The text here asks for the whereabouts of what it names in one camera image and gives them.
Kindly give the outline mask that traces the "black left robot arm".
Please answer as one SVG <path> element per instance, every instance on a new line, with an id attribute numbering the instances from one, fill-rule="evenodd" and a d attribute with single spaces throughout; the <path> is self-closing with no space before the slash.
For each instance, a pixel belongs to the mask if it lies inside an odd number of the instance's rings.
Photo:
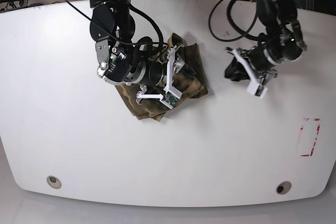
<path id="1" fill-rule="evenodd" d="M 260 21 L 265 33 L 250 35 L 251 27 L 242 30 L 233 20 L 232 9 L 238 0 L 230 0 L 227 20 L 239 36 L 232 41 L 247 38 L 257 42 L 250 49 L 237 49 L 239 56 L 251 67 L 253 75 L 261 84 L 277 76 L 275 67 L 285 61 L 296 61 L 307 50 L 294 0 L 256 0 L 253 23 Z"/>

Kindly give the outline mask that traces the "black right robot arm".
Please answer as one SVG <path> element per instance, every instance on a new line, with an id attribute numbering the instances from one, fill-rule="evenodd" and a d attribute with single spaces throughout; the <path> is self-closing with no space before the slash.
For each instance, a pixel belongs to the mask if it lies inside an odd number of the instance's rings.
<path id="1" fill-rule="evenodd" d="M 163 50 L 164 40 L 155 21 L 135 8 L 131 0 L 90 0 L 90 7 L 90 35 L 96 42 L 98 77 L 114 86 L 129 83 L 156 89 L 164 71 L 153 57 Z M 157 42 L 148 36 L 132 41 L 135 21 L 131 12 L 152 25 Z"/>

